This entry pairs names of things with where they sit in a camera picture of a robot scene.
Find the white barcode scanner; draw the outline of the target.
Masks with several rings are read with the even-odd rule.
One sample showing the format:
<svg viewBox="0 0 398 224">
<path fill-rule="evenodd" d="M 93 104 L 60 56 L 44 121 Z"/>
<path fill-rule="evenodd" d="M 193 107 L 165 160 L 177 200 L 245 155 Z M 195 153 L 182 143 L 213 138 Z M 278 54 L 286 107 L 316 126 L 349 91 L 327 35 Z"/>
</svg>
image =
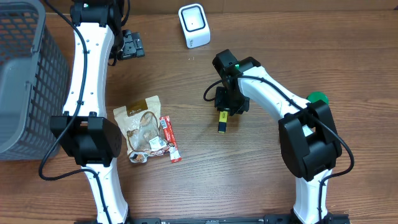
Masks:
<svg viewBox="0 0 398 224">
<path fill-rule="evenodd" d="M 206 45 L 211 40 L 210 28 L 203 6 L 189 4 L 178 10 L 186 45 L 189 49 Z"/>
</svg>

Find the brown cookie snack bag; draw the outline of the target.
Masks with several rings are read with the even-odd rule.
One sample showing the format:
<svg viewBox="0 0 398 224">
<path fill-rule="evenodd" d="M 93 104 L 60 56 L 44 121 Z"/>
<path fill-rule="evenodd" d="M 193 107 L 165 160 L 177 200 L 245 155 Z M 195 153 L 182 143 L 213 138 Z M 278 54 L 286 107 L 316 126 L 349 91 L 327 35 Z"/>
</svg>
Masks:
<svg viewBox="0 0 398 224">
<path fill-rule="evenodd" d="M 113 110 L 132 163 L 146 163 L 150 157 L 169 153 L 169 144 L 160 134 L 160 112 L 157 95 Z"/>
</svg>

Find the grey plastic mesh basket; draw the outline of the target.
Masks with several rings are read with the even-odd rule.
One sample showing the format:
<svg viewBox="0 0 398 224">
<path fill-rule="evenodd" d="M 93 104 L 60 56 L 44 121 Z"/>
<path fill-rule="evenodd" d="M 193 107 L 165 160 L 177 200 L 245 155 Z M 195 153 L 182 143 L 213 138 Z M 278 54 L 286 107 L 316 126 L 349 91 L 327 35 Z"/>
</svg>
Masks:
<svg viewBox="0 0 398 224">
<path fill-rule="evenodd" d="M 55 142 L 70 67 L 40 1 L 1 1 L 1 160 L 41 159 Z"/>
</svg>

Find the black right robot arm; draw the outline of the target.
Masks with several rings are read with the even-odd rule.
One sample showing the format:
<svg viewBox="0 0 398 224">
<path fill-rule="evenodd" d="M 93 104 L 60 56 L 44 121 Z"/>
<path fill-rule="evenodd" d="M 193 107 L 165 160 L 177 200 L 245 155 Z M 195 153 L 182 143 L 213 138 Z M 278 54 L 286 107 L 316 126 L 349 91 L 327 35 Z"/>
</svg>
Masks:
<svg viewBox="0 0 398 224">
<path fill-rule="evenodd" d="M 342 154 L 330 107 L 301 98 L 277 81 L 254 58 L 237 60 L 230 50 L 212 61 L 220 76 L 214 86 L 219 131 L 225 118 L 243 114 L 255 101 L 278 123 L 282 159 L 295 176 L 295 203 L 288 215 L 267 215 L 265 223 L 349 223 L 347 215 L 326 208 L 328 180 Z"/>
</svg>

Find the yellow highlighter pen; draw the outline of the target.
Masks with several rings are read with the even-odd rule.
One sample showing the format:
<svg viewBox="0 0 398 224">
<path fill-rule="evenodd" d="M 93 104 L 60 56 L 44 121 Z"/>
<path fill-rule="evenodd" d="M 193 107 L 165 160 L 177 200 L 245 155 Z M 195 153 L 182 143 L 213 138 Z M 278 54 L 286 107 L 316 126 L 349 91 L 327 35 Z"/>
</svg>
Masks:
<svg viewBox="0 0 398 224">
<path fill-rule="evenodd" d="M 218 121 L 218 132 L 219 133 L 226 132 L 227 121 L 228 121 L 228 112 L 220 111 L 219 121 Z"/>
</svg>

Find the red snack stick packet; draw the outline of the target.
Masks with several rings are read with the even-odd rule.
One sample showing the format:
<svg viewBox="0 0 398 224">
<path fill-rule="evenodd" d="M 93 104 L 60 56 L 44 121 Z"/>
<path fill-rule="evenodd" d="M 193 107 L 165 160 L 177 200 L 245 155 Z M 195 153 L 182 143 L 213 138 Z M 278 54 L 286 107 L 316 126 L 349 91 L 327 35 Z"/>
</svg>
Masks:
<svg viewBox="0 0 398 224">
<path fill-rule="evenodd" d="M 182 160 L 180 153 L 177 148 L 177 142 L 175 140 L 174 131 L 172 129 L 172 123 L 169 116 L 160 117 L 160 125 L 164 131 L 165 139 L 168 142 L 170 160 L 172 163 L 179 162 Z"/>
</svg>

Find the green lid spice jar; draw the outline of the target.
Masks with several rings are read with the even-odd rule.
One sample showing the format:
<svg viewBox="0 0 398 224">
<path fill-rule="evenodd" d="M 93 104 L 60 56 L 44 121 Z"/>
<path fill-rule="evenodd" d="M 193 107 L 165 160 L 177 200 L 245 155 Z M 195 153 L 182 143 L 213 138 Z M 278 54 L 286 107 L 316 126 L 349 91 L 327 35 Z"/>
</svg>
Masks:
<svg viewBox="0 0 398 224">
<path fill-rule="evenodd" d="M 323 101 L 324 103 L 326 103 L 327 105 L 329 104 L 329 99 L 326 96 L 326 94 L 324 94 L 323 92 L 320 91 L 314 91 L 311 94 L 309 94 L 307 96 L 307 100 L 311 103 L 315 103 L 317 101 Z"/>
</svg>

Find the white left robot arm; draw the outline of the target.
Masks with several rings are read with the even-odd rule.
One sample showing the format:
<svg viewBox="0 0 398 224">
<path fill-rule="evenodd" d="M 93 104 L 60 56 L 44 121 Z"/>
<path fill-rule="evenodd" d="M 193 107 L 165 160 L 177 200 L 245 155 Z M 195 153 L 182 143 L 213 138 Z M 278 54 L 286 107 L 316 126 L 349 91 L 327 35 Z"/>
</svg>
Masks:
<svg viewBox="0 0 398 224">
<path fill-rule="evenodd" d="M 107 118 L 105 103 L 108 67 L 145 55 L 139 33 L 123 29 L 130 7 L 121 0 L 74 1 L 66 19 L 75 38 L 72 80 L 62 114 L 51 117 L 50 130 L 53 146 L 61 146 L 80 167 L 59 178 L 84 173 L 90 183 L 94 223 L 133 222 L 117 170 L 122 133 Z"/>
</svg>

